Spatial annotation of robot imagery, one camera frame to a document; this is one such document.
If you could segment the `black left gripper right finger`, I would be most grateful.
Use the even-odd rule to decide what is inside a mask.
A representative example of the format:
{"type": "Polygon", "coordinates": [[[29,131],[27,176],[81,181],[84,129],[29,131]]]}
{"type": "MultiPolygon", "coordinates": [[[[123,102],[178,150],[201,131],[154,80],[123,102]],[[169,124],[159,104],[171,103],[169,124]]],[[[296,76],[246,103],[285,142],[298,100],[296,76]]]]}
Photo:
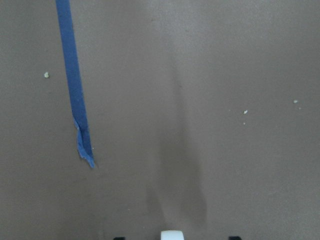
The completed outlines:
{"type": "Polygon", "coordinates": [[[240,240],[240,236],[229,236],[228,240],[240,240]]]}

